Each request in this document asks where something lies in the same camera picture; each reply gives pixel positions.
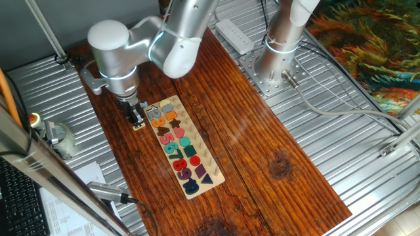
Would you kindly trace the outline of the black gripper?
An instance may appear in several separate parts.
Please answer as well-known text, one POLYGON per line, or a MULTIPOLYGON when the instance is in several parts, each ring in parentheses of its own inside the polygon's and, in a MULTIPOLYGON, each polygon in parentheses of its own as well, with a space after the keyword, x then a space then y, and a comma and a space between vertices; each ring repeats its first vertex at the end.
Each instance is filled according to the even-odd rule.
POLYGON ((129 117, 129 121, 133 124, 135 128, 138 128, 139 125, 143 125, 144 118, 141 115, 141 112, 138 111, 140 107, 138 98, 136 96, 131 97, 117 97, 119 104, 121 105, 121 111, 124 116, 129 117))

